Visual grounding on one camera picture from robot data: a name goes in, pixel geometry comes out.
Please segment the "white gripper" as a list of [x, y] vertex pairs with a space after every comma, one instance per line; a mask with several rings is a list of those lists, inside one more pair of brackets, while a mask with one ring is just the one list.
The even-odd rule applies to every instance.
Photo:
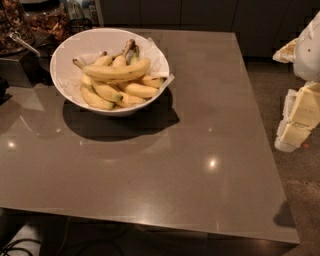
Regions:
[[292, 63], [294, 74], [308, 81], [298, 91], [288, 90], [277, 130], [275, 148], [293, 152], [320, 123], [320, 12], [298, 38], [277, 50], [272, 59]]

